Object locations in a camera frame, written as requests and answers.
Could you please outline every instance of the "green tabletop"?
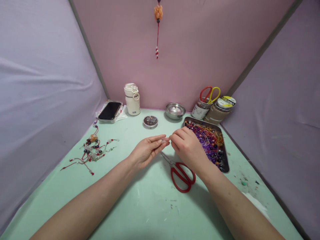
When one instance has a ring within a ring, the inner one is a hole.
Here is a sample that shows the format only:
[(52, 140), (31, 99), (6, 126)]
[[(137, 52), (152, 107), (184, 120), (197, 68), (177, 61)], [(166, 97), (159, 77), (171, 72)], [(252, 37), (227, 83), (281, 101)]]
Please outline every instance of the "green tabletop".
[[(147, 115), (159, 119), (153, 130), (142, 125)], [(169, 136), (182, 126), (182, 120), (167, 119), (163, 111), (142, 109), (138, 116), (98, 126), (101, 142), (120, 141), (108, 145), (116, 148), (105, 157), (88, 163), (94, 176), (79, 164), (60, 171), (70, 159), (82, 156), (83, 149), (79, 148), (93, 134), (94, 128), (90, 128), (19, 209), (1, 240), (29, 239), (55, 212), (126, 158), (140, 140), (159, 134)], [(230, 165), (228, 179), (268, 209), (271, 223), (286, 239), (302, 239), (261, 178), (222, 132)], [(174, 161), (181, 161), (170, 145), (164, 152)], [(136, 176), (90, 239), (233, 239), (203, 182), (197, 178), (189, 193), (180, 193), (172, 183), (170, 167), (159, 154)]]

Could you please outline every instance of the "hand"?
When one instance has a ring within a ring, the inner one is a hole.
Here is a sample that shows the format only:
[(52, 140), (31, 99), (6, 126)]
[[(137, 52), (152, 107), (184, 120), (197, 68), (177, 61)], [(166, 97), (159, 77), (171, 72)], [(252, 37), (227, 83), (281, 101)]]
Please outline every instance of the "hand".
[(132, 159), (139, 169), (145, 168), (151, 160), (170, 144), (166, 135), (145, 138), (138, 143), (128, 158)]
[(169, 139), (181, 160), (195, 173), (209, 162), (197, 136), (187, 127), (176, 130)]

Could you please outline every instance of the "lavender fabric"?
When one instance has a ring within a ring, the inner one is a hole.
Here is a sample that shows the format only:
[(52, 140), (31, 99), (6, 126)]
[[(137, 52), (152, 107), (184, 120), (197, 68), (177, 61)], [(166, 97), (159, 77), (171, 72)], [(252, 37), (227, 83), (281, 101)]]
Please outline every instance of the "lavender fabric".
[(304, 0), (233, 97), (223, 126), (320, 239), (320, 1)]
[(106, 101), (67, 0), (0, 1), (0, 235)]

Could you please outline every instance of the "phone screen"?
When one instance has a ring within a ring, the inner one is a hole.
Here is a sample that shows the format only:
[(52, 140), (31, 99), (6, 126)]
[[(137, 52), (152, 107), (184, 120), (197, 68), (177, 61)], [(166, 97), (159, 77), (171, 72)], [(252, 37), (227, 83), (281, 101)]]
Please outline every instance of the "phone screen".
[(121, 106), (118, 102), (109, 102), (99, 115), (99, 119), (113, 120)]

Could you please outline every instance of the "stainless steel bowl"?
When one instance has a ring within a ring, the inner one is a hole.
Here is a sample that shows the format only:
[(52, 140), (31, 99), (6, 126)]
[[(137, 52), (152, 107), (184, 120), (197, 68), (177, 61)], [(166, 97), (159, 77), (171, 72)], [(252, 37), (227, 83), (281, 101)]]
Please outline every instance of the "stainless steel bowl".
[(180, 120), (186, 113), (186, 109), (179, 103), (169, 103), (166, 106), (166, 115), (173, 120)]

